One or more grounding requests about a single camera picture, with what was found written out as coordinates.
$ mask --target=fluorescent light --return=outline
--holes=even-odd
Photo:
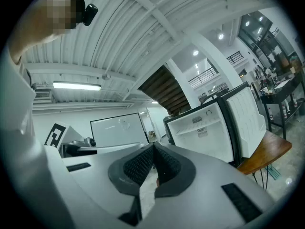
[[[99,91],[101,89],[101,85],[97,85],[97,84],[60,82],[60,81],[54,81],[53,87],[61,88],[61,89],[78,89],[78,90],[92,90],[92,91]]]

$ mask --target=white column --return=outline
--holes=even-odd
[[[209,40],[199,33],[192,33],[189,36],[198,50],[201,51],[215,66],[230,90],[243,83],[226,57]]]
[[[170,59],[167,62],[167,65],[169,69],[171,70],[173,76],[176,78],[177,82],[179,83],[187,101],[189,102],[190,106],[192,109],[200,106],[200,101],[198,99],[197,94],[195,91],[192,89],[191,85],[183,75],[182,71],[178,68],[176,63]]]

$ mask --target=metal railing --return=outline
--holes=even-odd
[[[200,75],[191,79],[189,81],[189,83],[190,83],[191,87],[194,88],[195,86],[201,84],[202,82],[206,81],[207,79],[211,78],[213,75],[216,75],[216,74],[217,74],[217,72],[215,71],[215,69],[213,67],[211,67],[210,69],[207,69]]]
[[[238,61],[241,61],[243,58],[244,57],[241,55],[240,51],[238,51],[232,54],[231,56],[227,57],[227,60],[230,62],[230,64],[234,64]],[[191,87],[194,88],[216,74],[218,74],[218,72],[215,71],[214,67],[211,67],[210,69],[207,69],[206,71],[202,72],[200,75],[189,80],[189,83]]]
[[[227,57],[227,60],[230,64],[235,64],[238,61],[241,61],[244,57],[241,55],[240,51],[232,54],[231,56]]]

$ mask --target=white shirt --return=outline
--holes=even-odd
[[[6,46],[0,56],[0,128],[35,135],[32,106],[36,93],[26,77],[22,58],[15,64]]]

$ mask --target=person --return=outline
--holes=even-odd
[[[84,14],[84,0],[35,0],[25,11],[0,58],[1,129],[34,135],[32,104],[36,94],[22,55],[76,28]]]

